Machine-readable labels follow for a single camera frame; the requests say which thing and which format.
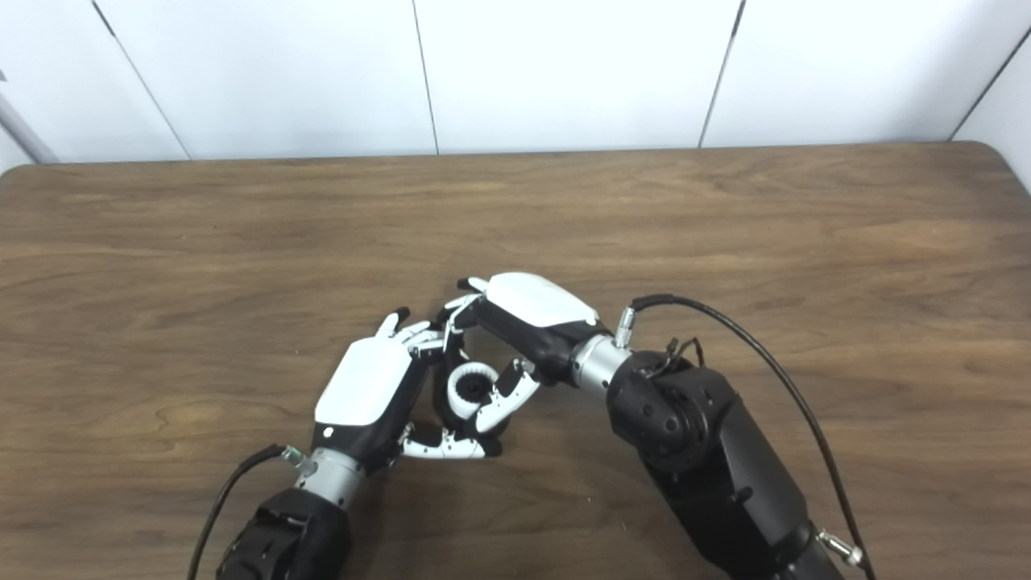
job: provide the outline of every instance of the cable connector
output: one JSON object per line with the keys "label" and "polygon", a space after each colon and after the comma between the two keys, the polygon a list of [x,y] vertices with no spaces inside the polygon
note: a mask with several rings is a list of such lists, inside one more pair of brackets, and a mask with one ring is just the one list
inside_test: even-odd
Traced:
{"label": "cable connector", "polygon": [[826,546],[828,550],[841,556],[841,561],[847,566],[856,568],[863,562],[862,548],[853,546],[833,534],[828,534],[826,530],[821,530],[817,533],[817,540],[820,540],[820,543]]}
{"label": "cable connector", "polygon": [[616,338],[612,339],[616,348],[625,349],[630,345],[630,336],[633,334],[636,319],[637,311],[632,307],[623,310],[623,315],[620,316],[620,326],[616,328]]}
{"label": "cable connector", "polygon": [[288,445],[287,449],[279,455],[282,460],[294,467],[303,477],[308,477],[319,471],[319,464],[311,460],[300,449]]}

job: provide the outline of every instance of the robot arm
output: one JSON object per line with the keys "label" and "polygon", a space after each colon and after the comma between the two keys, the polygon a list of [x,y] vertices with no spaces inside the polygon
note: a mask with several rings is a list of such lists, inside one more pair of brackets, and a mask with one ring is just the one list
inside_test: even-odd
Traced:
{"label": "robot arm", "polygon": [[409,413],[443,333],[419,322],[398,330],[407,309],[351,345],[315,406],[310,457],[285,455],[300,472],[294,486],[264,502],[226,551],[218,580],[336,580],[351,551],[351,506],[362,481],[400,455],[496,455],[496,441],[459,441],[439,428],[417,430]]}
{"label": "robot arm", "polygon": [[[617,339],[593,309],[543,277],[502,273],[459,286],[474,294],[438,317],[445,361],[461,348],[462,332],[479,326],[523,356],[513,366],[522,362],[523,377],[533,381],[520,393],[502,388],[499,379],[479,409],[455,413],[470,417],[461,430],[483,433],[538,384],[603,394],[613,433],[638,450],[696,547],[731,578],[840,580],[821,543],[859,564],[860,551],[809,521],[804,497],[722,375],[672,351],[630,350],[632,313]],[[478,424],[481,412],[491,420]]]}

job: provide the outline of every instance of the black cable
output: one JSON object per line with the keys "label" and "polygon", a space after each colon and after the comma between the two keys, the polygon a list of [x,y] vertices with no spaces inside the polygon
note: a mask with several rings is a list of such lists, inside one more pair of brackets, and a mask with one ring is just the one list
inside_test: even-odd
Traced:
{"label": "black cable", "polygon": [[870,552],[866,549],[866,545],[863,543],[863,538],[859,534],[859,524],[856,523],[856,516],[852,512],[852,505],[849,503],[849,497],[844,491],[844,483],[841,481],[841,475],[838,473],[837,464],[834,462],[834,455],[831,453],[830,444],[827,443],[827,438],[824,436],[823,430],[820,429],[820,423],[817,422],[817,417],[813,415],[812,410],[809,409],[809,404],[805,402],[805,398],[798,390],[795,382],[791,380],[788,373],[780,367],[780,365],[773,359],[773,355],[766,350],[762,344],[759,343],[752,335],[749,335],[744,329],[737,326],[736,322],[728,318],[723,313],[717,311],[716,309],[703,305],[697,301],[692,301],[691,299],[685,299],[684,297],[675,297],[673,295],[652,295],[651,297],[642,297],[640,299],[635,299],[630,303],[630,308],[636,312],[641,312],[643,310],[650,309],[652,307],[657,307],[660,305],[679,305],[683,307],[688,307],[694,309],[702,314],[705,314],[716,320],[721,325],[730,330],[731,333],[737,335],[737,338],[744,341],[753,350],[759,353],[759,356],[766,362],[766,365],[773,370],[773,374],[780,379],[784,386],[791,394],[792,399],[795,400],[795,404],[798,405],[798,409],[802,412],[805,417],[805,422],[809,424],[809,430],[812,432],[812,437],[817,440],[817,446],[820,448],[820,454],[824,457],[824,463],[827,465],[827,471],[831,476],[831,483],[834,485],[834,493],[837,494],[838,504],[841,506],[841,513],[844,515],[845,524],[849,526],[849,533],[852,534],[852,541],[863,550],[863,561],[860,567],[863,572],[866,573],[867,580],[876,580],[876,574],[873,572],[873,564],[870,559]]}
{"label": "black cable", "polygon": [[194,555],[190,558],[190,570],[187,572],[187,580],[196,580],[197,569],[200,568],[200,556],[204,553],[204,545],[207,544],[207,537],[211,535],[211,528],[214,527],[214,520],[219,519],[219,513],[222,512],[222,506],[225,505],[226,498],[229,498],[229,492],[232,491],[236,482],[243,476],[243,474],[250,472],[255,466],[264,464],[269,459],[274,459],[282,455],[282,452],[286,450],[287,448],[281,445],[270,445],[240,462],[236,471],[229,476],[229,479],[226,480],[226,484],[222,486],[222,491],[220,491],[219,496],[214,499],[214,505],[211,506],[211,511],[207,514],[207,521],[204,522],[204,527],[200,531],[200,537],[197,538],[197,545],[194,547]]}

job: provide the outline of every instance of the wood grain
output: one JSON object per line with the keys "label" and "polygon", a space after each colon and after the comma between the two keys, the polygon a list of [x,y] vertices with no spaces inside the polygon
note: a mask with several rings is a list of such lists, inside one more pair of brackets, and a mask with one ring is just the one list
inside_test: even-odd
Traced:
{"label": "wood grain", "polygon": [[[610,323],[676,292],[752,331],[822,419],[882,578],[1028,578],[1029,249],[1031,200],[971,143],[16,169],[0,181],[0,577],[181,578],[235,464],[307,444],[351,341],[514,269]],[[843,534],[761,363],[687,313],[638,327],[642,348],[702,339]],[[345,577],[722,578],[599,402],[544,390],[504,442],[368,482]],[[241,482],[203,577],[291,481]]]}

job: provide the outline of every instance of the white wall panel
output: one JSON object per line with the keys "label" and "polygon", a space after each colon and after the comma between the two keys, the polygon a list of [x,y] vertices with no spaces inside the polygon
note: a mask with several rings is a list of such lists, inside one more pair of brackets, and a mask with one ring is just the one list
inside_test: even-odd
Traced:
{"label": "white wall panel", "polygon": [[0,127],[0,175],[7,169],[27,163],[32,163],[32,159],[29,159],[18,142],[3,127]]}
{"label": "white wall panel", "polygon": [[0,113],[41,161],[185,159],[89,0],[0,0]]}
{"label": "white wall panel", "polygon": [[100,0],[191,157],[435,152],[410,0]]}
{"label": "white wall panel", "polygon": [[1031,190],[1031,41],[1009,61],[956,138],[994,146]]}
{"label": "white wall panel", "polygon": [[697,146],[738,0],[417,0],[440,152]]}
{"label": "white wall panel", "polygon": [[1028,0],[749,0],[704,146],[947,139]]}

